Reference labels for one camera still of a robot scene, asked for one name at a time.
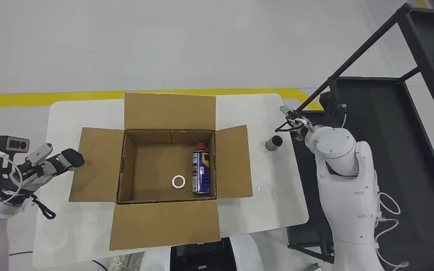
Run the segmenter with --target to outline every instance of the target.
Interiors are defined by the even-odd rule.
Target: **wd-40 can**
[[[193,153],[193,193],[210,193],[210,154],[203,142],[197,144],[197,150]]]

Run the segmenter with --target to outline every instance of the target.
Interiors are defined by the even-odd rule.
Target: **white ring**
[[[182,184],[180,186],[177,186],[175,184],[175,180],[176,178],[181,178],[182,179]],[[176,188],[176,189],[180,189],[183,188],[185,186],[185,178],[182,175],[176,175],[173,179],[172,179],[172,185]]]

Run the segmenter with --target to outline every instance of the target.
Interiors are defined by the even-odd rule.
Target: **box flap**
[[[116,201],[122,143],[123,130],[81,130],[79,152],[85,164],[74,172],[69,201]]]
[[[116,205],[110,250],[219,240],[215,200]]]
[[[216,131],[217,197],[253,196],[247,125]]]
[[[125,129],[216,128],[216,97],[125,93]]]

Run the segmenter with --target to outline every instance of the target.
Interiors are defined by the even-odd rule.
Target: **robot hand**
[[[30,141],[23,138],[0,136],[0,218],[9,218],[19,212],[23,202],[32,197],[33,201],[48,219],[56,214],[37,200],[34,193],[53,177],[67,171],[74,171],[84,164],[83,156],[73,149],[47,159],[53,148],[45,143],[25,158],[21,165],[14,163],[16,153],[28,151]]]

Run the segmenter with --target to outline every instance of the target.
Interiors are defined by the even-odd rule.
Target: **open cardboard box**
[[[116,203],[110,250],[220,240],[217,199],[253,195],[247,126],[215,131],[214,96],[126,93],[124,113],[125,130],[83,128],[69,201]],[[198,142],[210,153],[205,196],[193,193]]]

